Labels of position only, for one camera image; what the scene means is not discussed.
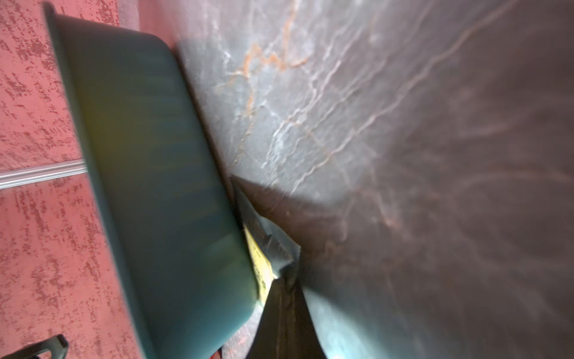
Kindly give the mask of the teal plastic storage box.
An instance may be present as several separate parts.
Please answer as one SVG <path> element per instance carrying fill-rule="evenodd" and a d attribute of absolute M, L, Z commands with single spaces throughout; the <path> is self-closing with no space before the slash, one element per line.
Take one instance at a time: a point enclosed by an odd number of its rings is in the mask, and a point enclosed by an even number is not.
<path fill-rule="evenodd" d="M 43 12 L 145 358 L 209 358 L 250 318 L 257 281 L 172 50 Z"/>

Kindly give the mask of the black oolong tea bag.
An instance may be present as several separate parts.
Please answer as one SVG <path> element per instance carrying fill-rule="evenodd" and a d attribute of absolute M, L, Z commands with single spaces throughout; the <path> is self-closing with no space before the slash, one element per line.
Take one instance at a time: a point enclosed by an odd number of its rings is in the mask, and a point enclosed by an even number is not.
<path fill-rule="evenodd" d="M 231 184 L 257 279 L 259 300 L 265 304 L 274 281 L 285 279 L 289 289 L 296 282 L 300 245 L 256 211 L 239 181 L 231 179 Z"/>

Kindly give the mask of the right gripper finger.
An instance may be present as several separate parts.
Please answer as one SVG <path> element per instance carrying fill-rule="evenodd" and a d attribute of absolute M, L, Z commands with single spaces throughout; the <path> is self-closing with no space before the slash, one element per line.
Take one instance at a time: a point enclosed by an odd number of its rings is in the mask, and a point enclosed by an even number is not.
<path fill-rule="evenodd" d="M 248 358 L 325 358 L 292 264 L 271 284 Z"/>

